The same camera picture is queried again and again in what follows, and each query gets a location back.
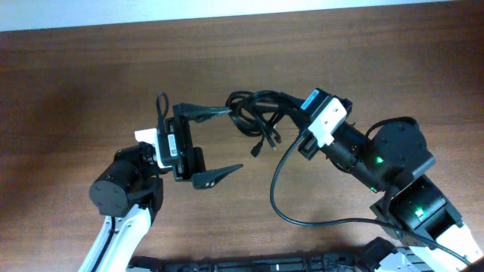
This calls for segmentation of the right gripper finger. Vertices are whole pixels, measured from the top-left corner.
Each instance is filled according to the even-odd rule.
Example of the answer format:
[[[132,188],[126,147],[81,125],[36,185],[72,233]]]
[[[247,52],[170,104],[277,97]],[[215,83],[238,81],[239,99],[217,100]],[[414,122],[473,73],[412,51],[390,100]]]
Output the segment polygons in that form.
[[[284,92],[273,91],[270,98],[278,108],[281,109],[296,109],[299,110],[304,103],[301,98],[294,97]]]
[[[282,106],[282,110],[286,116],[289,116],[299,132],[304,132],[310,125],[309,116],[296,106]]]

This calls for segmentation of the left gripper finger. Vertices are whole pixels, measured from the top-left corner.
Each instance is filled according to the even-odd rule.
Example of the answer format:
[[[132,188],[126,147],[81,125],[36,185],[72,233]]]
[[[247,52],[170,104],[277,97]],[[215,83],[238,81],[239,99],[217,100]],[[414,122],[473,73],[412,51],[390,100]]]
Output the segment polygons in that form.
[[[191,183],[195,190],[205,190],[217,185],[223,178],[242,168],[243,164],[231,165],[224,168],[209,170],[193,174]]]
[[[196,123],[205,122],[231,112],[230,107],[204,107],[195,104],[181,104],[180,110],[181,116]]]

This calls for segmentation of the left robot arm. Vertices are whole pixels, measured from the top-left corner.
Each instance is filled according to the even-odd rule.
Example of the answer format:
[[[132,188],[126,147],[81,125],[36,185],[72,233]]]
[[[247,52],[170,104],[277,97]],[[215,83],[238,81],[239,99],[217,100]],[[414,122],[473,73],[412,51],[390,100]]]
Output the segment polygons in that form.
[[[206,190],[241,167],[206,169],[202,149],[191,140],[191,121],[205,122],[230,113],[230,108],[176,104],[172,109],[171,118],[159,111],[156,127],[136,131],[137,144],[118,150],[90,186],[89,197],[105,219],[82,271],[128,267],[163,204],[162,175],[173,173],[176,181]]]

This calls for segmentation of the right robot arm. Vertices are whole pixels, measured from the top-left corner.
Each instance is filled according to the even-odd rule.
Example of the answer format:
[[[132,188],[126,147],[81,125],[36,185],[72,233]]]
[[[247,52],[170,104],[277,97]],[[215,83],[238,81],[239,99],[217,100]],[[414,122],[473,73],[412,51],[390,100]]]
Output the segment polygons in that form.
[[[461,213],[426,176],[436,162],[417,121],[384,119],[362,133],[346,119],[352,104],[316,88],[301,100],[276,92],[274,119],[290,116],[299,135],[289,151],[311,159],[322,152],[340,171],[383,193],[371,206],[370,224],[392,238],[434,271],[463,271],[483,257]]]

